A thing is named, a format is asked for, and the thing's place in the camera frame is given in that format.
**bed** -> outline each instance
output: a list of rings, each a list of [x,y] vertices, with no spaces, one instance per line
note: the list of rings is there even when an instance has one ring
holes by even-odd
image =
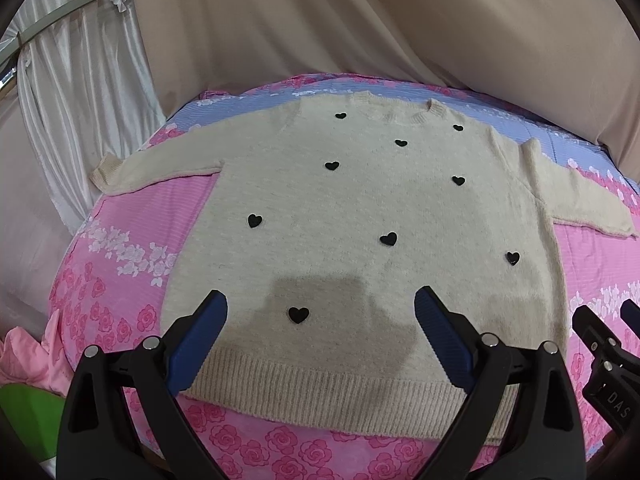
[[[517,142],[537,137],[556,163],[578,169],[625,203],[640,230],[640,189],[625,179],[607,153],[586,140],[546,123],[514,105],[470,91],[396,82],[353,74],[301,75],[232,96],[204,92],[178,111],[146,147],[244,112],[273,107],[319,92],[354,92],[423,102],[437,98],[449,107],[493,125]],[[58,270],[51,311],[61,310],[60,332],[66,356],[75,367],[82,350],[96,343],[105,351],[130,349],[159,334],[159,313],[172,268],[218,175],[177,178],[134,193],[98,200],[76,233]],[[588,304],[617,333],[626,349],[640,352],[638,341],[619,319],[627,298],[640,303],[640,240],[607,237],[588,228],[556,225],[567,286],[567,324],[573,311]],[[566,364],[578,396],[588,453],[609,431],[581,397],[590,374],[589,352],[575,334]],[[143,443],[159,451],[134,390],[127,400]],[[235,413],[180,396],[191,426],[232,480],[309,478],[382,480],[414,475],[436,442],[384,436],[359,436],[298,428]],[[478,457],[483,465],[495,448]]]

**curtain rod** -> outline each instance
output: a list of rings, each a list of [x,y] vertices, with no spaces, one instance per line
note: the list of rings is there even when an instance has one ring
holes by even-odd
[[[70,2],[67,2],[63,6],[60,6],[50,12],[49,14],[44,16],[44,18],[41,18],[40,20],[35,22],[25,31],[18,33],[18,36],[16,38],[13,38],[11,42],[6,47],[4,47],[4,49],[0,50],[0,72],[4,69],[5,64],[11,58],[11,56],[18,52],[23,45],[29,43],[33,38],[35,38],[47,27],[53,25],[55,22],[94,1],[95,0],[71,0]]]

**silver screw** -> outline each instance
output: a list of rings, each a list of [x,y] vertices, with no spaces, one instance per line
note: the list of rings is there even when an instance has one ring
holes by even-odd
[[[482,334],[482,337],[480,338],[480,340],[485,345],[490,346],[490,347],[498,346],[498,343],[500,342],[500,340],[498,339],[498,336],[495,335],[495,334],[492,334],[490,332]]]
[[[545,352],[548,354],[557,354],[558,353],[558,345],[553,341],[545,341],[542,345],[542,348],[545,349]]]
[[[153,350],[154,348],[158,348],[159,344],[160,344],[160,339],[153,335],[153,336],[147,337],[142,342],[142,348],[144,348],[145,350]]]
[[[100,348],[98,348],[97,345],[89,345],[87,348],[84,349],[84,356],[85,357],[96,357],[98,355],[98,350]]]

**blue gripper pad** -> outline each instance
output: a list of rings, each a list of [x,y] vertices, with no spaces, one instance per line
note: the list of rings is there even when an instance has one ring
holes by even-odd
[[[625,300],[620,307],[620,317],[633,333],[640,337],[640,307],[631,300]]]
[[[192,325],[169,358],[165,382],[174,397],[193,383],[225,325],[226,311],[225,295],[212,291],[192,315]]]
[[[449,381],[468,395],[476,384],[472,374],[473,357],[450,323],[449,311],[428,286],[415,293],[414,308],[415,319],[436,352]]]

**pink cloth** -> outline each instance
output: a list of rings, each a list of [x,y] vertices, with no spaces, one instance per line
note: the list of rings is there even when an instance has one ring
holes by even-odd
[[[66,396],[74,372],[65,356],[58,330],[60,311],[51,315],[42,343],[16,327],[0,342],[0,386],[24,383]]]
[[[150,144],[183,133],[175,124],[168,124]],[[622,195],[621,200],[627,205],[637,204],[638,196],[629,187],[590,171],[583,174]],[[68,250],[50,295],[54,315],[62,313],[61,337],[73,367],[91,343],[101,345],[105,351],[117,351],[133,348],[146,336],[159,334],[167,280],[216,179],[217,176],[177,178],[97,203]],[[633,210],[640,214],[640,208]],[[640,218],[636,218],[636,224],[640,228]],[[556,226],[556,235],[566,274],[567,323],[570,324],[574,309],[587,303],[612,323],[627,349],[638,351],[638,341],[620,325],[619,317],[624,299],[633,298],[640,303],[640,240],[619,240],[571,226]],[[589,355],[572,334],[567,365],[578,388],[588,448],[608,431],[579,393],[580,384],[584,384],[590,371]],[[126,397],[140,439],[158,450],[137,394],[127,390]],[[415,474],[436,446],[433,441],[297,428],[185,396],[178,396],[178,403],[231,480],[407,478]],[[484,448],[477,465],[491,462],[494,454],[495,448]]]

